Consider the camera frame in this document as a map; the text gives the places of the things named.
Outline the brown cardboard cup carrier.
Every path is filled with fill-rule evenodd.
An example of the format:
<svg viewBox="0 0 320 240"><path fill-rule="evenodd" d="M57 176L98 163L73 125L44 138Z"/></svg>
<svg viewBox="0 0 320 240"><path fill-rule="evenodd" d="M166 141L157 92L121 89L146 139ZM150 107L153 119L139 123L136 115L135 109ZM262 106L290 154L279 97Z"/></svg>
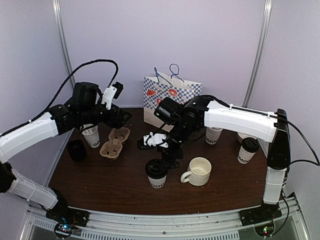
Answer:
<svg viewBox="0 0 320 240"><path fill-rule="evenodd" d="M130 133L131 130L126 127L113 128L108 136L108 141L100 148L99 154L104 158L117 160Z"/></svg>

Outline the white paper coffee cup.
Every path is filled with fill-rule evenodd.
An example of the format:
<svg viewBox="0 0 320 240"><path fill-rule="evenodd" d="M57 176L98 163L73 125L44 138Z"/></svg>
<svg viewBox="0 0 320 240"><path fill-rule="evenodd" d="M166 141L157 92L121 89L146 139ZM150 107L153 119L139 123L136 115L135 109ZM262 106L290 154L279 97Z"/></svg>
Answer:
<svg viewBox="0 0 320 240"><path fill-rule="evenodd" d="M237 160L240 164L245 165L250 162L255 154L256 152L249 152L241 146L237 155Z"/></svg>

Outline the black coffee cup lid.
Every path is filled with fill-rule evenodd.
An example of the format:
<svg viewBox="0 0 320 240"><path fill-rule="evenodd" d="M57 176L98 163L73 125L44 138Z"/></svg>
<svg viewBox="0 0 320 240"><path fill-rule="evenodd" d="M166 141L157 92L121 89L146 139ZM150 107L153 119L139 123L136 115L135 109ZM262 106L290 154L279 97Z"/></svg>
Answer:
<svg viewBox="0 0 320 240"><path fill-rule="evenodd" d="M244 138L241 142L243 149L249 153L256 153L259 149L259 143L252 137Z"/></svg>

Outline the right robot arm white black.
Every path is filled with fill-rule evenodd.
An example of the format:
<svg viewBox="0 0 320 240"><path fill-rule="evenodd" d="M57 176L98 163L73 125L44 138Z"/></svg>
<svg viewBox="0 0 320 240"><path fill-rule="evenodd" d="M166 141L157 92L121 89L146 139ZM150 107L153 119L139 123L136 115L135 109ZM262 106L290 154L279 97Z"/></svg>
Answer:
<svg viewBox="0 0 320 240"><path fill-rule="evenodd" d="M266 221L276 215L287 168L291 163L290 134L287 113L258 111L233 106L212 95L198 95L184 104L165 97L154 115L172 125L168 135L154 133L145 144L157 147L168 169L177 168L177 159L183 157L181 146L194 131L221 128L247 134L268 142L267 174L261 206L255 210L259 220Z"/></svg>

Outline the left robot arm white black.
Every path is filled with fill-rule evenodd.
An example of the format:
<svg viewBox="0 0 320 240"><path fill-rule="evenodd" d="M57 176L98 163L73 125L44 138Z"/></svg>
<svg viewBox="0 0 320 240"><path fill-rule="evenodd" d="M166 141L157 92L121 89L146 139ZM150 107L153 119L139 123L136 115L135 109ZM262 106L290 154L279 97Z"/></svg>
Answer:
<svg viewBox="0 0 320 240"><path fill-rule="evenodd" d="M112 103L124 86L116 82L101 91L90 82L75 84L72 97L65 104L48 108L35 120L0 136L0 191L12 193L27 201L36 202L61 222L72 218L72 211L59 191L42 186L20 175L9 160L23 150L73 129L81 132L99 123L121 128L132 115Z"/></svg>

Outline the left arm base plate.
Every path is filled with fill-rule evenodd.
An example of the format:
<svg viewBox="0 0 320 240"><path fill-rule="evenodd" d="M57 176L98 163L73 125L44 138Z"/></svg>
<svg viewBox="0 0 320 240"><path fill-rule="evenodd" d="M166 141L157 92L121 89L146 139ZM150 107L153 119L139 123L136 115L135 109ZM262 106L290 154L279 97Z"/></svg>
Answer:
<svg viewBox="0 0 320 240"><path fill-rule="evenodd" d="M60 224L67 224L73 227L86 227L90 213L86 210L79 210L68 207L66 212L57 211L56 209L45 209L46 217Z"/></svg>

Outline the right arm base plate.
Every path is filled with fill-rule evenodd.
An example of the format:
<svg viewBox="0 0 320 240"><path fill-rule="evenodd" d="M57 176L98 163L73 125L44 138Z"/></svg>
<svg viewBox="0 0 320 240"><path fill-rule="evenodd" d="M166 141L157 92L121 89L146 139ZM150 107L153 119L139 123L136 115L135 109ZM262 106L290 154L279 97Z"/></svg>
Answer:
<svg viewBox="0 0 320 240"><path fill-rule="evenodd" d="M242 226L256 225L282 216L278 204L262 204L261 206L239 211Z"/></svg>

